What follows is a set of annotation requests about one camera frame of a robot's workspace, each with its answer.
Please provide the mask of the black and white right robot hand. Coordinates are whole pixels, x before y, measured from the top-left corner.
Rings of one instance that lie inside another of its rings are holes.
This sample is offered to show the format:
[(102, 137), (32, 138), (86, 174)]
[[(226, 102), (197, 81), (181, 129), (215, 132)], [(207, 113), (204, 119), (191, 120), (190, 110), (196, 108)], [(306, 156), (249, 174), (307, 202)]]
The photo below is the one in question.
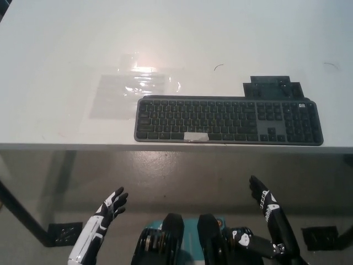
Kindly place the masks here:
[(249, 178), (249, 188), (266, 221), (271, 240), (254, 235), (247, 227), (229, 229), (227, 245), (231, 251), (245, 251), (278, 264), (306, 264), (293, 229), (279, 202), (256, 176)]

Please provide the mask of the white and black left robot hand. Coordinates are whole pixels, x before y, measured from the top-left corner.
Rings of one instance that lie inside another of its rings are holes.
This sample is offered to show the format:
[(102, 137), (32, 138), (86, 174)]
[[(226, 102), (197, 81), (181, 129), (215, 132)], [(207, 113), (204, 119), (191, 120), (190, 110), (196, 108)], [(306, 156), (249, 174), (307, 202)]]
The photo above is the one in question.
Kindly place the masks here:
[(120, 187), (89, 218), (68, 257), (68, 264), (96, 264), (98, 252), (112, 221), (125, 211), (128, 193)]

